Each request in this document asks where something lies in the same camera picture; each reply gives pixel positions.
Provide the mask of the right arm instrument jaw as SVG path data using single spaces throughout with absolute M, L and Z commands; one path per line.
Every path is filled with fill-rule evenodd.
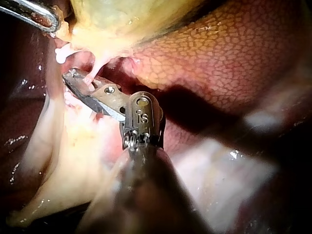
M 62 78 L 67 88 L 94 112 L 111 116 L 117 121 L 125 120 L 126 94 L 116 84 L 100 83 L 91 91 L 83 81 L 82 73 L 64 73 Z
M 86 75 L 83 70 L 69 69 L 69 90 L 96 113 L 125 114 L 129 96 L 121 92 L 120 86 L 99 76 L 87 85 Z

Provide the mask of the right arm instrument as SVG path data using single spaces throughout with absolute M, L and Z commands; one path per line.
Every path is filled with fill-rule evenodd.
M 144 143 L 163 148 L 165 125 L 163 110 L 151 93 L 132 94 L 125 106 L 125 120 L 120 123 L 123 149 Z

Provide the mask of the left arm instrument jaw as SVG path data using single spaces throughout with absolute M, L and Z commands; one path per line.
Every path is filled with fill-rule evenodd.
M 55 9 L 38 1 L 1 0 L 0 11 L 49 34 L 55 33 L 60 27 Z

